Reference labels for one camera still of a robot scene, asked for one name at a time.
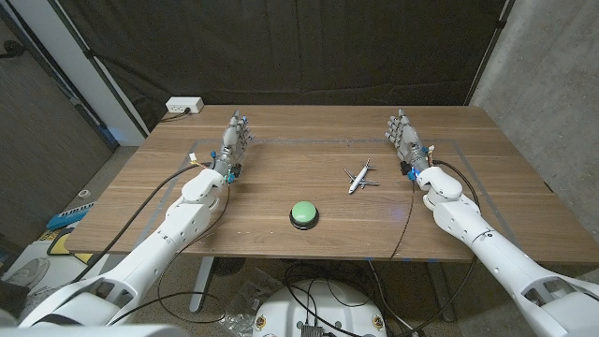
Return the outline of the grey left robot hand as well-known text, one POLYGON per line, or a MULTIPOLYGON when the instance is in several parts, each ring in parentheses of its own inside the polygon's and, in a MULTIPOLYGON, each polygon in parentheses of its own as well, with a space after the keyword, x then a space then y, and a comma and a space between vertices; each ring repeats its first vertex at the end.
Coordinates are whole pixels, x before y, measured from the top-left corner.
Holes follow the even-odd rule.
POLYGON ((235 110, 224 131, 220 150, 213 159, 212 169, 223 175, 227 183, 233 183, 241 175, 241 161, 252 138, 247 125, 246 116, 235 110))

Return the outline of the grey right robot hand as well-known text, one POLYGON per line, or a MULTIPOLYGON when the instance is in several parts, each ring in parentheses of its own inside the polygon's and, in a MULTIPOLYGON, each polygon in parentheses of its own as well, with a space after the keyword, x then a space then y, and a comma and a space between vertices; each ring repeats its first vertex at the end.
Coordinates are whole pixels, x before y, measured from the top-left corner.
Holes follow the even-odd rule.
POLYGON ((396 149, 402 175, 410 181, 414 182, 423 170, 431 166, 429 148, 423 145, 404 109, 399 108, 397 116, 389 117, 385 137, 396 149))

